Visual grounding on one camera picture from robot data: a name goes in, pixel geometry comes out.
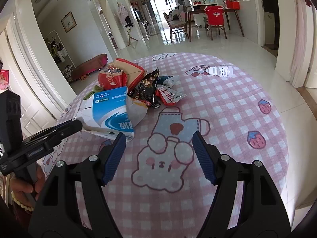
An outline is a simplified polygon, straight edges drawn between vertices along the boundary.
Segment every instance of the dining table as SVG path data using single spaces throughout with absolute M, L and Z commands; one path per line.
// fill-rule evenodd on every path
M 102 191 L 123 237 L 196 237 L 208 214 L 216 186 L 206 178 L 192 146 L 199 131 L 208 144 L 237 162 L 260 160 L 279 193 L 288 168 L 286 133 L 272 99 L 250 75 L 212 55 L 162 53 L 135 60 L 148 73 L 178 75 L 172 89 L 185 94 L 172 106 L 148 108 L 134 126 L 114 178 Z M 231 78 L 210 75 L 212 66 L 231 65 Z M 98 80 L 65 109 L 57 124 L 74 117 L 76 105 Z M 80 131 L 62 140 L 42 160 L 47 177 L 59 160 L 67 164 L 97 155 L 108 140 Z M 237 224 L 243 184 L 238 182 L 228 228 Z M 91 228 L 81 182 L 76 182 L 82 225 Z
M 185 13 L 185 28 L 187 29 L 187 26 L 189 28 L 189 42 L 191 42 L 191 28 L 192 28 L 192 25 L 191 25 L 191 16 L 194 15 L 194 14 L 201 14 L 201 13 L 205 13 L 204 11 L 204 6 L 202 5 L 199 9 L 195 9 L 195 10 L 192 10 L 192 9 L 188 9 L 188 10 L 184 10 L 183 12 Z M 238 24 L 239 24 L 239 27 L 240 27 L 240 30 L 241 30 L 241 34 L 242 36 L 244 37 L 244 32 L 243 32 L 243 28 L 242 28 L 242 24 L 241 24 L 241 21 L 240 21 L 240 18 L 239 18 L 239 15 L 238 15 L 238 10 L 237 9 L 229 9 L 229 8 L 225 8 L 224 10 L 224 13 L 226 15 L 226 19 L 227 19 L 227 24 L 228 24 L 228 28 L 230 30 L 230 23 L 229 23 L 229 17 L 228 17 L 228 12 L 233 12 L 236 16 L 236 19 L 238 21 Z

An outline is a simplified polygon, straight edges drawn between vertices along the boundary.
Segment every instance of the wooden chair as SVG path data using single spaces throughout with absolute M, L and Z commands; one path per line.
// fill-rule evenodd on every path
M 208 30 L 210 30 L 211 33 L 211 40 L 212 39 L 212 29 L 217 28 L 220 35 L 220 29 L 224 31 L 224 36 L 227 39 L 226 30 L 224 28 L 224 19 L 223 19 L 223 9 L 219 8 L 216 11 L 213 10 L 205 10 L 208 20 L 205 22 L 206 26 L 206 36 L 208 36 Z
M 181 33 L 181 32 L 185 32 L 185 36 L 188 38 L 188 34 L 185 28 L 185 22 L 181 22 L 179 20 L 173 20 L 173 21 L 168 21 L 168 16 L 167 14 L 164 12 L 163 13 L 164 18 L 168 24 L 168 26 L 170 27 L 170 31 L 171 31 L 171 42 L 173 43 L 173 34 L 177 34 L 177 33 Z

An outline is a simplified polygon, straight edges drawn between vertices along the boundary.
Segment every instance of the human hand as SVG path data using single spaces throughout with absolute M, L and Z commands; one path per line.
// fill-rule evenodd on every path
M 35 199 L 38 200 L 40 196 L 40 192 L 45 184 L 45 176 L 42 171 L 42 168 L 39 165 L 36 165 L 36 176 L 37 181 L 34 184 L 35 192 L 37 193 Z M 10 179 L 10 187 L 15 195 L 15 198 L 20 201 L 23 205 L 32 207 L 28 198 L 24 195 L 24 193 L 32 193 L 33 187 L 31 184 L 23 181 L 22 179 L 14 176 Z

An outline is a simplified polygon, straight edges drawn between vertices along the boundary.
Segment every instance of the strawberry print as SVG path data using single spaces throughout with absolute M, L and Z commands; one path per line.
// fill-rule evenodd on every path
M 259 102 L 258 102 L 258 106 L 259 106 L 259 109 L 262 113 L 264 114 L 269 114 L 272 110 L 272 107 L 270 105 L 269 102 L 261 99 Z
M 248 132 L 248 144 L 254 149 L 262 149 L 266 145 L 265 138 L 259 131 Z

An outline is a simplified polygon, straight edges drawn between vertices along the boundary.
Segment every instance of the red bag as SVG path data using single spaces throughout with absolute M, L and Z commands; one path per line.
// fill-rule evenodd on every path
M 240 3 L 237 0 L 227 0 L 228 9 L 240 10 Z

